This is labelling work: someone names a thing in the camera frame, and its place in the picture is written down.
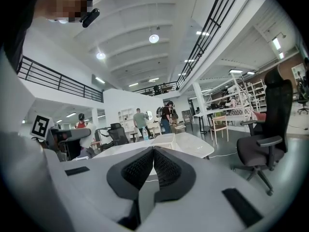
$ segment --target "white desk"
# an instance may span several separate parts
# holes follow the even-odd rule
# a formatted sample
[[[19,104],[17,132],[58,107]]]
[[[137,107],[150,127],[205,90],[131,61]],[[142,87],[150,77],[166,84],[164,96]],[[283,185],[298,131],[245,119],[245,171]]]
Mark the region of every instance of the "white desk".
[[[214,152],[214,148],[203,141],[202,139],[195,137],[194,135],[188,134],[186,132],[176,134],[176,150],[186,153],[191,156],[195,156],[198,158],[205,158],[211,153]],[[116,154],[125,153],[134,149],[143,148],[143,147],[149,147],[151,142],[154,139],[147,140],[147,141],[141,141],[137,143],[131,143],[127,145],[119,145],[111,147],[102,153],[98,154],[94,158],[100,158],[100,157],[106,157]]]

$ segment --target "box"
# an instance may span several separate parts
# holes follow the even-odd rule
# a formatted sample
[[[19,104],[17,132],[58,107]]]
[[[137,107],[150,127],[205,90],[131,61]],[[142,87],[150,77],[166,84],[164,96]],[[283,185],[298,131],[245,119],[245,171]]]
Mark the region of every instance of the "box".
[[[167,149],[176,149],[176,138],[174,133],[157,136],[151,146],[159,146]]]

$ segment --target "chair wheel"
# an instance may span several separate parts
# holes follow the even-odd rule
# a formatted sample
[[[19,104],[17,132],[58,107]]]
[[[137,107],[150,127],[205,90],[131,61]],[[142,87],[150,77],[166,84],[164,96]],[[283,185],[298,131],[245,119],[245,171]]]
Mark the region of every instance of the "chair wheel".
[[[274,190],[269,190],[268,192],[267,192],[267,195],[268,196],[272,196],[274,194]]]

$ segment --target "black railing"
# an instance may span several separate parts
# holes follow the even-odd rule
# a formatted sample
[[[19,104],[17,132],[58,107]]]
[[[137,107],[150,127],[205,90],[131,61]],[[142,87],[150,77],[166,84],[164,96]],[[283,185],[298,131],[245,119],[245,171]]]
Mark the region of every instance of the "black railing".
[[[230,12],[236,0],[215,0],[210,14],[206,20],[203,30],[197,39],[196,44],[188,58],[180,77],[177,80],[179,87],[185,82],[193,68],[202,57],[212,39],[221,28],[226,16]]]
[[[72,95],[103,102],[103,93],[23,56],[18,77]]]
[[[135,90],[134,93],[154,96],[154,95],[160,95],[160,94],[168,93],[171,91],[175,91],[178,89],[179,89],[178,83],[171,82],[171,83],[155,85],[152,87],[141,88],[141,89]]]

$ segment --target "jeans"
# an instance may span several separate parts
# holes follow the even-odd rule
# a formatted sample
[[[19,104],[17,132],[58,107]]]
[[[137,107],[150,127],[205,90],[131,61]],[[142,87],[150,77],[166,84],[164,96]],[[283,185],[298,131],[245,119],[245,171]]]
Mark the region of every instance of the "jeans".
[[[164,129],[165,129],[165,133],[163,133],[163,134],[169,134],[169,133],[171,133],[170,127],[169,127],[169,121],[168,121],[167,119],[162,119],[162,120],[161,120],[161,123],[162,123],[162,125],[163,125],[163,127],[164,127]]]

